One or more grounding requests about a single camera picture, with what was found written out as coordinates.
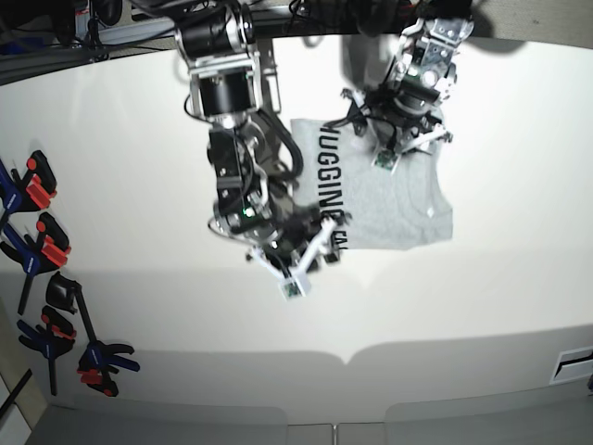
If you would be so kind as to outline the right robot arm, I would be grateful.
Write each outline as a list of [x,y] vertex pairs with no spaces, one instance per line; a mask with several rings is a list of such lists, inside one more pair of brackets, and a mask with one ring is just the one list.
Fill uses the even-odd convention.
[[343,218],[294,200],[305,160],[264,96],[272,60],[259,51],[249,7],[184,6],[174,22],[190,78],[185,112],[209,126],[217,198],[208,228],[249,246],[249,259],[262,259],[282,278],[339,262],[333,235]]

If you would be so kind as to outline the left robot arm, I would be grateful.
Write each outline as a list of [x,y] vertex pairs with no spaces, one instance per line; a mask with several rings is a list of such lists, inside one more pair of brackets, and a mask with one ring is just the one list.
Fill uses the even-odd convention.
[[471,1],[418,1],[410,7],[399,35],[382,38],[387,61],[364,99],[376,148],[396,154],[451,141],[441,106],[457,82],[454,57],[474,27]]

